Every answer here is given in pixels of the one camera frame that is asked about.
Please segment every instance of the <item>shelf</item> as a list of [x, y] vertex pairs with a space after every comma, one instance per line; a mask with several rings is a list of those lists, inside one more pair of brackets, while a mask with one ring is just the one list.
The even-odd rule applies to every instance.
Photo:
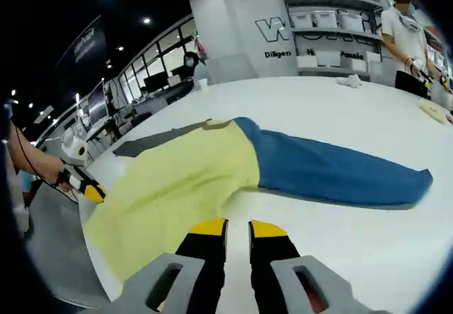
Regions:
[[338, 35], [358, 36], [371, 40], [382, 40], [380, 35], [360, 31], [344, 30], [340, 28], [291, 28], [293, 33], [335, 33]]
[[366, 71], [358, 71], [347, 68], [334, 68], [332, 66], [318, 66], [318, 67], [306, 67], [297, 68], [300, 74], [331, 74], [331, 75], [353, 75], [365, 77], [369, 79], [369, 73]]
[[442, 46], [442, 41], [439, 39], [439, 36], [436, 36], [434, 33], [429, 31], [427, 28], [423, 28], [423, 30], [425, 31], [425, 34], [428, 34], [429, 37], [431, 37], [433, 40], [438, 42], [440, 44], [440, 46]]
[[289, 6], [335, 6], [364, 11], [384, 9], [379, 2], [372, 0], [285, 0], [285, 2]]

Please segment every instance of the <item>white table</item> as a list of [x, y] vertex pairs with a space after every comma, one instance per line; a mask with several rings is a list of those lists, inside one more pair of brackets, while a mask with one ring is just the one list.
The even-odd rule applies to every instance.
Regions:
[[[416, 306], [435, 282], [453, 243], [453, 126], [427, 116], [414, 95], [373, 83], [352, 89], [324, 77], [220, 84], [209, 93], [191, 93], [150, 117], [103, 153], [89, 171], [108, 191], [131, 162], [112, 154], [124, 141], [208, 118], [239, 116], [250, 117], [264, 129], [344, 146], [417, 170], [429, 168], [434, 183], [410, 210], [342, 207], [259, 192], [235, 194], [224, 208], [230, 222], [226, 280], [217, 312], [258, 312], [248, 263], [251, 219], [285, 229], [300, 255], [313, 255], [347, 279], [355, 298], [366, 306], [395, 314]], [[89, 211], [84, 207], [82, 201], [86, 219]], [[94, 260], [104, 287], [114, 289], [99, 256]]]

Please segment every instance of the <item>computer monitor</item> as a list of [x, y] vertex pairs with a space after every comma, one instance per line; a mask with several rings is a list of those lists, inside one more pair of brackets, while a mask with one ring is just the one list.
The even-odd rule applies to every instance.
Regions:
[[168, 80], [167, 73], [165, 71], [160, 72], [159, 74], [144, 79], [145, 87], [142, 90], [148, 93], [153, 93], [154, 91], [158, 91], [159, 89], [162, 89], [163, 87], [167, 86], [168, 85], [167, 80]]
[[184, 81], [187, 77], [189, 77], [189, 69], [185, 65], [180, 66], [171, 71], [171, 73], [176, 76], [179, 75], [182, 81]]
[[95, 124], [98, 120], [107, 116], [107, 106], [105, 104], [102, 84], [99, 84], [88, 97], [88, 108], [91, 124]]

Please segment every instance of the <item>white shirt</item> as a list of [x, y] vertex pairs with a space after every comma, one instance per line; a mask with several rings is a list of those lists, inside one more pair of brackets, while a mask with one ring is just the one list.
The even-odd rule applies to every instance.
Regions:
[[[381, 14], [382, 20], [382, 33], [390, 35], [394, 38], [395, 45], [408, 57], [420, 58], [423, 63], [423, 67], [426, 68], [426, 51], [428, 44], [426, 42], [425, 33], [423, 31], [414, 32], [409, 30], [399, 18], [399, 11], [396, 8], [391, 7], [385, 10]], [[398, 71], [404, 71], [410, 74], [410, 68], [404, 67], [399, 59], [395, 60], [396, 69]]]
[[214, 83], [212, 81], [212, 77], [211, 77], [209, 69], [202, 62], [200, 62], [195, 67], [195, 71], [193, 73], [193, 81], [194, 82], [201, 81], [202, 79], [207, 79], [208, 86], [211, 86]]

